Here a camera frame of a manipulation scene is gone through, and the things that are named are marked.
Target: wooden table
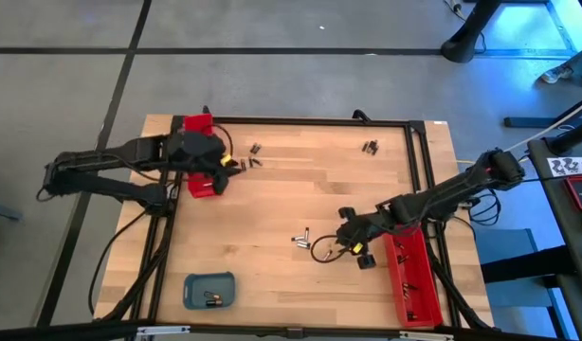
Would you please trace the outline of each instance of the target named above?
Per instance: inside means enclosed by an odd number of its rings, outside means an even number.
[[[149,115],[143,136],[166,134],[172,116]],[[445,122],[427,122],[427,140],[435,179],[455,175],[457,165]],[[221,197],[193,199],[180,195],[157,320],[246,326],[331,328],[399,328],[392,300],[384,246],[370,244],[377,267],[359,270],[354,257],[320,264],[308,250],[290,242],[310,227],[311,240],[335,233],[342,223],[337,209],[358,213],[397,194],[412,192],[407,147],[402,129],[290,125],[226,124],[235,158],[245,158],[254,142],[263,145],[264,166],[230,180]],[[376,155],[362,153],[376,138]],[[423,188],[425,176],[418,154]],[[131,180],[147,180],[132,174]],[[118,228],[141,207],[125,203]],[[136,279],[149,217],[114,242],[96,316],[110,312]],[[481,267],[470,229],[451,221],[446,229],[453,278],[470,306],[493,325]],[[230,271],[237,279],[236,300],[225,310],[189,311],[182,303],[183,282],[191,273]],[[151,284],[141,316],[147,315]],[[438,286],[444,321],[446,296]]]

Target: red holder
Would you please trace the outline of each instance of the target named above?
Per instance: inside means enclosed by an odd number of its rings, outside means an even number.
[[[417,231],[410,236],[387,234],[383,238],[392,295],[401,324],[404,327],[434,327],[443,323],[441,306],[432,281],[432,272],[429,270],[424,234]],[[407,258],[399,263],[399,257]],[[403,294],[403,283],[415,288],[407,290],[407,298]],[[413,313],[413,319],[409,319],[410,313]]]
[[[209,136],[213,134],[212,124],[211,114],[184,117],[184,129],[187,132],[198,132]],[[215,195],[211,178],[201,173],[188,173],[188,190],[194,198]]]

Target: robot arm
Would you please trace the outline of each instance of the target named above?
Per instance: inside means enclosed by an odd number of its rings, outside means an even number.
[[[212,178],[216,193],[221,194],[229,176],[240,170],[222,165],[226,146],[216,135],[195,132],[135,138],[105,151],[60,153],[46,165],[43,189],[51,196],[87,191],[117,200],[135,200],[149,212],[160,211],[167,203],[166,187],[159,184],[139,186],[107,179],[97,171],[128,168],[134,171],[198,172]]]
[[[483,153],[474,166],[419,193],[402,194],[375,206],[376,212],[356,215],[351,207],[339,210],[347,222],[336,232],[336,243],[359,255],[361,269],[375,266],[368,243],[384,233],[401,234],[424,220],[446,221],[458,204],[484,189],[508,190],[520,183],[524,169],[509,152]]]

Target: blue container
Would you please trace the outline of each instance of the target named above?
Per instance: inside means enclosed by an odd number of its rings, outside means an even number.
[[[207,307],[207,301],[213,298],[205,296],[211,292],[221,296],[222,305],[217,308]],[[230,272],[220,274],[189,274],[184,280],[184,307],[188,310],[206,310],[229,307],[234,302],[236,284]]]

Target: sticker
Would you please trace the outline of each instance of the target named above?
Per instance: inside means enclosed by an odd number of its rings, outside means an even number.
[[[548,166],[553,176],[582,174],[582,157],[549,157]]]

